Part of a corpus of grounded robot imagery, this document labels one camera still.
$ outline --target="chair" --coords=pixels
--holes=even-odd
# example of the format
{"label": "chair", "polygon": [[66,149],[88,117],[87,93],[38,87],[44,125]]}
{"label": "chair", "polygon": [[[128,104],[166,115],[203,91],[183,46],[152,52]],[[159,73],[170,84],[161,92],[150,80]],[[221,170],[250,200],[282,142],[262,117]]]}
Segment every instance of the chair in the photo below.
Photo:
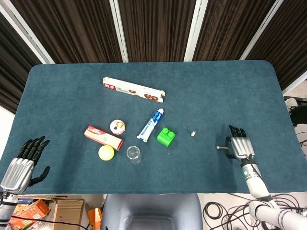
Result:
{"label": "chair", "polygon": [[203,230],[197,194],[107,195],[100,230]]}

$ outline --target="blue toothpaste tube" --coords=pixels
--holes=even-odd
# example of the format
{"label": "blue toothpaste tube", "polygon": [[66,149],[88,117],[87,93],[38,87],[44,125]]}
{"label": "blue toothpaste tube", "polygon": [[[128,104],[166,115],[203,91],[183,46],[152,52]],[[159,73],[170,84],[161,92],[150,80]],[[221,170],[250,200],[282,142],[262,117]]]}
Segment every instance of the blue toothpaste tube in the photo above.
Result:
{"label": "blue toothpaste tube", "polygon": [[163,117],[163,109],[158,109],[152,116],[152,118],[149,120],[149,122],[145,125],[143,130],[140,132],[138,136],[136,136],[141,141],[147,142],[149,136],[151,135],[154,127]]}

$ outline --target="small round container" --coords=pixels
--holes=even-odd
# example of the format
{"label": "small round container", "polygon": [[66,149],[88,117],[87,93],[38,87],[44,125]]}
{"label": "small round container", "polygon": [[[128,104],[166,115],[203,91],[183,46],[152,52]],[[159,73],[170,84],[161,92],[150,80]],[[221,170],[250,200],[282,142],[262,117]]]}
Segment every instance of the small round container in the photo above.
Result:
{"label": "small round container", "polygon": [[142,155],[141,151],[138,147],[136,146],[130,146],[127,149],[127,157],[133,164],[138,164],[142,160]]}
{"label": "small round container", "polygon": [[119,135],[125,132],[125,123],[121,120],[114,120],[110,124],[112,133]]}

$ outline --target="green building block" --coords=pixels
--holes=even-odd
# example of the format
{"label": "green building block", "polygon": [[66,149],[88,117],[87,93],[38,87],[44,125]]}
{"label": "green building block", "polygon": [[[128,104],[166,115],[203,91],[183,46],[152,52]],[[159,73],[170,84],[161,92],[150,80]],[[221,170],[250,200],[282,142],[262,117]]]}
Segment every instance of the green building block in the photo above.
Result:
{"label": "green building block", "polygon": [[172,140],[175,138],[175,136],[176,134],[174,132],[169,131],[168,128],[163,128],[157,136],[157,141],[168,147]]}

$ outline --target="red box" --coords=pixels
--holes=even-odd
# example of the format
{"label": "red box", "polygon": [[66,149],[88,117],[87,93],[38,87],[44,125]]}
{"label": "red box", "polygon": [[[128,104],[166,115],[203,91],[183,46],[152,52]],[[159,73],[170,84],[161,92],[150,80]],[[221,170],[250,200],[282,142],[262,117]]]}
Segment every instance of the red box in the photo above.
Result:
{"label": "red box", "polygon": [[[50,208],[43,202],[43,200],[38,200],[33,204],[30,204],[28,207],[23,209],[21,212],[17,212],[14,216],[29,218],[29,219],[41,219],[43,218],[48,212]],[[25,226],[32,224],[34,220],[24,220],[24,219],[17,219],[12,217],[10,219],[9,224],[14,226],[15,230],[22,229]]]}
{"label": "red box", "polygon": [[111,134],[108,134],[105,131],[99,130],[98,128],[95,128],[93,126],[88,126],[86,131],[84,132],[84,135],[87,138],[97,141],[103,145],[109,145],[117,151],[120,149],[120,146],[123,143],[121,139]]}

